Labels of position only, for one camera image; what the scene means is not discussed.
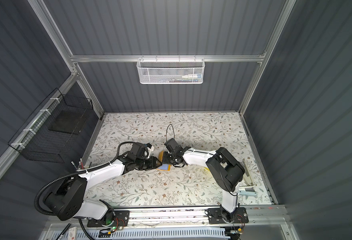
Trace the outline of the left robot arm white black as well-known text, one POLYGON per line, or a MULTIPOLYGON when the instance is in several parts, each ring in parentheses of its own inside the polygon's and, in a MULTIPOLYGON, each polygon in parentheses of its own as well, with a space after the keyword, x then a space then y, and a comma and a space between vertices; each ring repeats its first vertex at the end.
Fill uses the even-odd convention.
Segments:
POLYGON ((151 144, 130 142, 132 148, 124 153, 117 152, 105 164, 61 176, 37 193, 36 210, 47 216, 56 216, 61 221, 71 218, 101 220, 113 211, 103 200, 92 200, 86 193, 97 185, 131 171, 148 171, 159 168, 163 163, 152 154, 151 144))

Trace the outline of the yellow leather card holder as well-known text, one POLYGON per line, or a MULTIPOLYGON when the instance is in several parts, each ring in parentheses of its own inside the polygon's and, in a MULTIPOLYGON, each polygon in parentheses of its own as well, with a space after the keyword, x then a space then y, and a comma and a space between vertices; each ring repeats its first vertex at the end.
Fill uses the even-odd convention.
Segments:
POLYGON ((171 165, 166 162, 165 151, 161 151, 159 153, 158 159, 162 163, 162 165, 160 167, 158 167, 157 170, 160 170, 160 171, 170 171, 171 170, 171 165))

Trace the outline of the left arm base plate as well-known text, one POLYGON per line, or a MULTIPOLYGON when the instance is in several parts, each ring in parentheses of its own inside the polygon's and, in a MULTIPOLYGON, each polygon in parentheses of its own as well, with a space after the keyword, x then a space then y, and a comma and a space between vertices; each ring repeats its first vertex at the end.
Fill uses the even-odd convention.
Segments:
POLYGON ((91 219, 88 228, 126 227, 130 218, 130 211, 108 211, 100 220, 91 219))

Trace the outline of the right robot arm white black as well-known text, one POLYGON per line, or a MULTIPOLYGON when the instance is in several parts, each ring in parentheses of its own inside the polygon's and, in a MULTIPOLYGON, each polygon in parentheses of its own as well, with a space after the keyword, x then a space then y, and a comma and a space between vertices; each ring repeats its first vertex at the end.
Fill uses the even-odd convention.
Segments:
POLYGON ((165 143, 166 150, 159 154, 162 163, 174 167, 197 165, 208 168, 216 184, 222 189, 221 209, 232 214, 237 208, 237 187, 242 182, 245 168, 226 149, 216 151, 196 150, 192 147, 182 147, 175 139, 165 143))

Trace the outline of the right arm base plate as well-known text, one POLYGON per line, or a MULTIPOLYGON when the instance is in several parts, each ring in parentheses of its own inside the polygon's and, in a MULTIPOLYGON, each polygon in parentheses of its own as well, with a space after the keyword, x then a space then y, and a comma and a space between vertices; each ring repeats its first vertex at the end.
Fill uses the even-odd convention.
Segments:
POLYGON ((246 208, 235 208, 234 212, 229 213, 224 208, 209 208, 204 211, 210 224, 247 224, 249 223, 246 208))

